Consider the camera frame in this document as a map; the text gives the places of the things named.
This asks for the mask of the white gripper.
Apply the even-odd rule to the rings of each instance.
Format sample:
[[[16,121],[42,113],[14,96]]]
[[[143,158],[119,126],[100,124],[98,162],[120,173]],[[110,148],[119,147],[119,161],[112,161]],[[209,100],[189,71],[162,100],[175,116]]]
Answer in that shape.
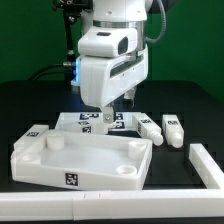
[[[148,47],[138,53],[132,65],[126,55],[112,59],[83,56],[79,64],[81,98],[88,106],[102,108],[103,121],[112,124],[114,110],[107,105],[124,93],[125,99],[133,100],[134,87],[147,74]]]

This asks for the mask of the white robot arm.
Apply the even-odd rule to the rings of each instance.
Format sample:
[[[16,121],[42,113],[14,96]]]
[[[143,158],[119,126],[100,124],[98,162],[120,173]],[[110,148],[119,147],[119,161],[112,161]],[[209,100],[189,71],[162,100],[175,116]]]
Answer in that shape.
[[[102,111],[106,123],[115,121],[113,102],[120,96],[133,101],[147,77],[147,45],[158,40],[147,37],[144,28],[154,7],[165,19],[162,0],[93,0],[92,26],[78,41],[72,84],[85,105]]]

